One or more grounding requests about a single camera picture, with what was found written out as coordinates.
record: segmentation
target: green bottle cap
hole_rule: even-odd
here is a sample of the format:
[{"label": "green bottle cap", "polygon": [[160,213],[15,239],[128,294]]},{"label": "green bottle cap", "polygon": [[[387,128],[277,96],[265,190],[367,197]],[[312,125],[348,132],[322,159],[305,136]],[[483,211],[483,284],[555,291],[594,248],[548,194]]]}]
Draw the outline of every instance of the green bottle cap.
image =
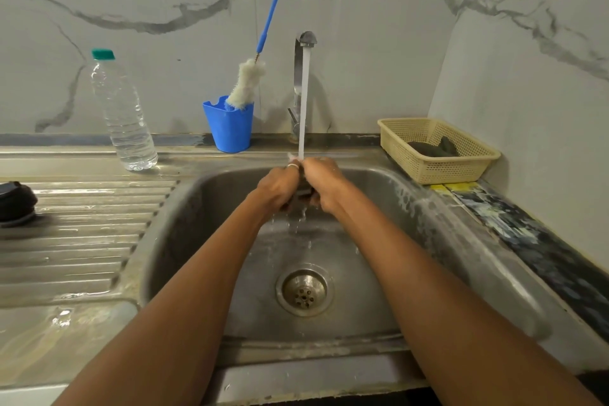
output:
[{"label": "green bottle cap", "polygon": [[91,50],[91,54],[93,55],[93,59],[97,61],[112,61],[116,59],[112,50],[108,50],[107,48],[94,48]]}]

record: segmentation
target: blue plastic cup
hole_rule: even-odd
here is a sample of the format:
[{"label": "blue plastic cup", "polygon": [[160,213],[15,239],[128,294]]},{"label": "blue plastic cup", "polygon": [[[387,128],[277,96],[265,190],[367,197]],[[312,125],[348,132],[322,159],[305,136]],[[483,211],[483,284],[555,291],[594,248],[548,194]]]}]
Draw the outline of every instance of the blue plastic cup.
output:
[{"label": "blue plastic cup", "polygon": [[227,98],[220,96],[217,104],[206,101],[203,110],[216,147],[222,152],[240,152],[250,147],[254,103],[249,103],[243,110],[227,105],[230,110],[226,110],[224,102]]}]

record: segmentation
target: brush handle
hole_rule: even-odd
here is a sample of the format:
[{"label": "brush handle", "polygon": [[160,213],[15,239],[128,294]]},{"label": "brush handle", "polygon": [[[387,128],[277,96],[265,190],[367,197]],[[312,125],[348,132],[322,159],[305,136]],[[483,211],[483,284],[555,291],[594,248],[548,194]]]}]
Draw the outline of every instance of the brush handle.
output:
[{"label": "brush handle", "polygon": [[262,34],[260,34],[260,39],[258,40],[258,46],[256,47],[256,53],[259,55],[263,52],[264,42],[266,42],[266,36],[269,31],[270,21],[273,19],[273,13],[275,12],[275,7],[277,6],[278,0],[273,0],[270,4],[269,17],[267,17],[267,22],[264,25],[264,29]]}]

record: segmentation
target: cleaning brush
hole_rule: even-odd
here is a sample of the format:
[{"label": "cleaning brush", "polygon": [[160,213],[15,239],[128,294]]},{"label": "cleaning brush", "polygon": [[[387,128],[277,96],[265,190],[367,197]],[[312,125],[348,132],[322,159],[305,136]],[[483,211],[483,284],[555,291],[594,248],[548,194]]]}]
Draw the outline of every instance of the cleaning brush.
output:
[{"label": "cleaning brush", "polygon": [[256,58],[248,59],[245,63],[239,65],[239,77],[237,78],[237,84],[232,89],[231,94],[228,96],[224,103],[224,107],[227,111],[232,109],[243,109],[249,103],[254,101],[254,90],[260,83],[260,77],[264,75],[264,63],[259,63],[258,58],[263,51],[264,43],[269,32],[270,21],[273,19],[273,13],[277,6],[278,0],[273,0],[270,4],[269,16],[267,22],[264,25],[258,45],[256,47]]}]

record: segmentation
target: person's left hand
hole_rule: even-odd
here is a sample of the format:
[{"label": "person's left hand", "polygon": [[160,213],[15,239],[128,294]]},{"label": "person's left hand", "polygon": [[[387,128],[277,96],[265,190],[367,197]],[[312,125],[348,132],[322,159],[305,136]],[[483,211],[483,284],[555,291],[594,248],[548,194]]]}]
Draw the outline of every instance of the person's left hand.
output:
[{"label": "person's left hand", "polygon": [[279,211],[292,198],[300,180],[300,163],[290,161],[287,167],[275,167],[258,183],[258,189],[270,197],[273,212]]}]

